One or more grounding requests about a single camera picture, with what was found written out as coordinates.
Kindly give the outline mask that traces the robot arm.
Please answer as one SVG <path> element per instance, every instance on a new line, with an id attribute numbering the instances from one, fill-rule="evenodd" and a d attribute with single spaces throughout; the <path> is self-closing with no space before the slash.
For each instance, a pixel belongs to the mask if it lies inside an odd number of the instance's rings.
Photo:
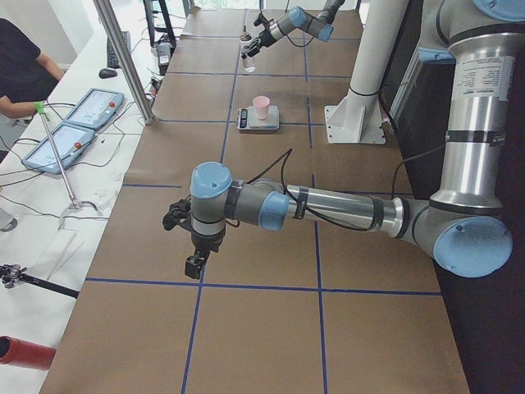
<path id="1" fill-rule="evenodd" d="M 454 65 L 441 183 L 429 199 L 344 195 L 268 181 L 236 180 L 220 163 L 199 164 L 184 199 L 182 227 L 194 253 L 185 273 L 199 278 L 230 219 L 269 231 L 286 218 L 316 218 L 351 231 L 383 231 L 418 246 L 445 270 L 484 277 L 501 268 L 513 239 L 495 195 L 505 141 L 514 60 L 524 45 L 521 1 L 427 1 L 419 58 Z"/>
<path id="2" fill-rule="evenodd" d="M 326 1 L 317 16 L 309 14 L 300 6 L 295 6 L 276 20 L 268 20 L 263 10 L 259 9 L 258 17 L 253 25 L 255 27 L 262 25 L 263 31 L 249 44 L 242 46 L 241 58 L 245 60 L 254 57 L 262 48 L 269 48 L 294 30 L 301 30 L 315 39 L 327 42 L 334 29 L 332 23 L 336 18 L 336 13 L 344 3 L 345 0 Z"/>

